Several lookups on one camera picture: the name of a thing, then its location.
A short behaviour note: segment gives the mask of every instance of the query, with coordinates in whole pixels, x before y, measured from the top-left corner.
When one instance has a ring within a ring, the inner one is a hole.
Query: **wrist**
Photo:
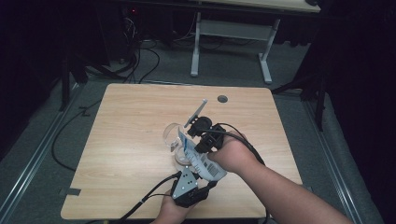
[[[259,161],[252,161],[241,166],[241,168],[235,173],[244,179],[252,174],[257,174],[257,172],[262,172],[263,168],[265,168],[265,166]]]

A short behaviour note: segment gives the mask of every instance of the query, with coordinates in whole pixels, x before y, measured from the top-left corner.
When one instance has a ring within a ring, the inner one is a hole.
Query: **dark background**
[[[326,91],[366,186],[386,223],[392,223],[396,211],[396,6],[387,0],[320,4],[322,14],[346,21],[322,27],[318,33],[311,23],[307,29],[302,21],[283,22],[276,43],[305,45],[315,39],[296,78],[325,77]],[[29,118],[49,97],[61,76],[66,52],[81,50],[100,64],[122,57],[123,52],[111,51],[114,48],[106,35],[108,27],[117,25],[106,26],[100,11],[80,1],[67,5],[0,3],[0,158],[7,155]],[[182,33],[189,28],[180,21],[191,20],[191,13],[186,12],[142,9],[141,13],[138,25],[169,44],[172,30]],[[114,15],[107,16],[117,24]],[[304,88],[316,91],[318,86],[308,83]]]

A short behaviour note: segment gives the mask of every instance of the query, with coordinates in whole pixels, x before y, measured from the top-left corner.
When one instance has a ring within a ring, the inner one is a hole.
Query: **gray carpet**
[[[249,45],[252,49],[260,43]],[[153,42],[147,42],[147,48]],[[216,43],[206,44],[205,48],[213,48]],[[274,89],[293,79],[301,63],[307,47],[291,48],[287,43],[274,45],[268,58],[269,68],[273,77],[272,85],[263,83],[260,64],[256,54],[233,51],[233,43],[222,45],[216,50],[203,49],[201,52],[200,75],[190,76],[192,46],[174,45],[168,48],[158,44],[155,50],[160,56],[159,66],[145,79],[145,82],[166,81],[194,85],[246,86]],[[141,50],[141,62],[134,75],[138,80],[146,74],[157,62],[157,57],[151,51]],[[64,123],[81,112],[81,106],[92,105],[100,100],[108,83],[115,80],[90,76],[89,82],[82,93],[65,115]],[[326,165],[322,142],[318,137],[316,127],[312,124],[306,107],[313,103],[303,103],[298,97],[299,91],[288,91],[275,95],[276,106],[284,125],[290,147],[304,185],[315,194],[330,203],[338,210],[344,211],[332,180],[331,172]],[[57,85],[51,97],[32,116],[30,124],[23,132],[18,142],[0,163],[0,202],[4,202],[11,192],[18,177],[34,154],[41,139],[58,114],[61,105],[61,85]],[[88,110],[89,116],[78,116],[73,119],[59,135],[55,142],[56,155],[65,164],[77,167],[79,156],[92,127],[97,108]],[[375,205],[364,186],[356,164],[352,160],[342,131],[338,126],[329,98],[326,99],[326,109],[323,117],[323,135],[332,154],[346,180],[354,203],[358,207],[362,223],[382,223]],[[73,172],[59,166],[51,157],[50,149],[39,169],[34,174],[32,182],[24,192],[9,219],[9,223],[86,223],[86,220],[63,220],[60,216],[64,196],[62,189],[69,187]]]

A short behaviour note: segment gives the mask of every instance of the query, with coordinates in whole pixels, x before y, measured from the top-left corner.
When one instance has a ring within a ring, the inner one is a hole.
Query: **table top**
[[[201,2],[238,5],[244,7],[266,7],[299,12],[320,12],[320,7],[312,7],[305,0],[197,0]]]
[[[220,95],[228,102],[220,103]],[[208,102],[200,116],[209,117],[214,124],[233,125],[247,136],[268,167],[302,184],[268,89],[110,84],[70,187],[80,193],[66,196],[62,217],[120,218],[174,174],[174,154],[163,141],[163,131],[171,123],[184,125],[203,99]],[[172,182],[155,193],[165,193]],[[130,218],[155,218],[161,199],[148,199]],[[246,183],[228,173],[188,217],[265,217],[265,210]]]

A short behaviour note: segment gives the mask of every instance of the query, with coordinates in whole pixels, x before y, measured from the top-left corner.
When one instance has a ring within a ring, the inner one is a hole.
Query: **power cord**
[[[131,73],[129,73],[129,75],[124,79],[124,81],[122,83],[126,83],[129,79],[129,83],[131,83],[132,78],[134,79],[134,83],[136,83],[136,79],[134,77],[134,71],[136,70],[137,66],[139,66],[140,64],[140,50],[141,50],[141,42],[139,42],[139,47],[137,48],[137,62],[134,65],[134,68],[132,69]]]
[[[145,77],[147,77],[152,71],[154,71],[154,70],[158,67],[158,65],[160,64],[160,55],[159,55],[157,52],[155,52],[155,51],[152,50],[152,49],[145,49],[145,50],[148,50],[148,51],[152,52],[153,54],[155,54],[155,55],[157,56],[157,59],[158,59],[158,60],[157,60],[157,63],[154,65],[154,67],[153,67],[151,70],[149,70],[145,75],[143,75],[143,76],[140,78],[138,84],[141,84],[142,81],[143,81],[143,79],[144,79]]]
[[[162,180],[160,183],[158,183],[145,197],[143,197],[140,202],[138,202],[129,212],[127,212],[123,217],[121,217],[115,224],[121,224],[123,221],[125,221],[131,214],[133,214],[143,203],[145,203],[150,197],[156,196],[156,195],[163,195],[163,194],[152,194],[154,190],[159,188],[163,183],[165,183],[168,180],[171,180],[173,178],[179,178],[181,176],[181,171],[175,173],[174,175],[169,175],[166,177],[164,180]]]
[[[55,137],[54,137],[54,139],[53,139],[53,141],[52,141],[52,145],[51,145],[51,155],[52,155],[52,158],[55,160],[55,162],[58,163],[59,165],[61,165],[64,169],[69,170],[69,171],[72,171],[72,172],[75,172],[75,171],[76,171],[75,168],[72,168],[72,167],[70,167],[70,166],[64,164],[63,162],[59,161],[59,159],[58,159],[57,156],[56,156],[56,153],[55,153],[55,152],[56,152],[56,151],[55,151],[55,144],[56,144],[56,142],[57,142],[59,136],[61,135],[61,133],[62,133],[62,131],[64,130],[64,128],[66,128],[67,125],[68,125],[71,121],[73,121],[74,119],[76,119],[76,118],[77,118],[78,116],[80,116],[81,114],[86,113],[86,111],[87,111],[88,109],[90,109],[90,108],[92,108],[93,106],[99,104],[101,101],[102,101],[102,100],[96,101],[94,104],[92,104],[92,105],[90,105],[90,106],[88,106],[88,107],[84,107],[84,110],[82,110],[81,112],[79,112],[79,113],[77,113],[75,116],[73,116],[73,118],[71,118],[69,121],[67,121],[67,122],[64,124],[64,126],[62,126],[62,128],[56,133],[56,135],[55,135]]]
[[[190,39],[190,38],[192,38],[192,37],[195,36],[195,34],[190,35],[190,33],[191,33],[191,31],[192,31],[192,28],[194,27],[196,18],[197,18],[197,13],[195,12],[195,13],[194,13],[194,17],[192,18],[192,22],[191,22],[191,26],[190,26],[189,31],[188,31],[185,35],[183,35],[181,38],[174,39],[174,40],[173,40],[174,42],[177,42],[177,41],[180,41],[180,40],[185,40],[185,39]]]

